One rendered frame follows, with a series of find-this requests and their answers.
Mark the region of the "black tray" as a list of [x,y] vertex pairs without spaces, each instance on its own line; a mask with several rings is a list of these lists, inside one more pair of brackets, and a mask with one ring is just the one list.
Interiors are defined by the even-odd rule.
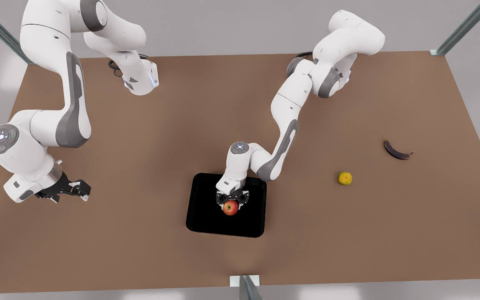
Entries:
[[215,185],[221,175],[198,173],[192,181],[192,190],[185,225],[200,233],[223,234],[257,238],[265,226],[266,182],[248,177],[242,188],[248,192],[247,201],[232,216],[226,215],[216,199]]

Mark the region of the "dark overripe banana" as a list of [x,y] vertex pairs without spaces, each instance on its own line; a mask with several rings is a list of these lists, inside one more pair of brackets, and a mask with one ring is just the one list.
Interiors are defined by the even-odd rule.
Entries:
[[400,160],[408,160],[415,153],[414,151],[410,152],[410,153],[407,153],[407,152],[400,152],[398,150],[395,150],[393,148],[392,144],[387,139],[385,139],[385,141],[384,141],[384,147],[385,147],[385,150],[387,152],[389,152],[389,154],[391,156],[395,157],[396,159],[400,159]]

